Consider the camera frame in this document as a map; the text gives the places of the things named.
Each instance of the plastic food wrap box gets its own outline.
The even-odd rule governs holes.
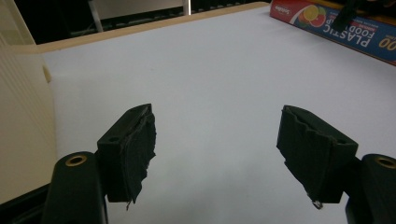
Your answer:
[[[396,65],[396,19],[356,17],[339,33],[332,22],[343,6],[323,0],[273,0],[270,15],[310,33]]]

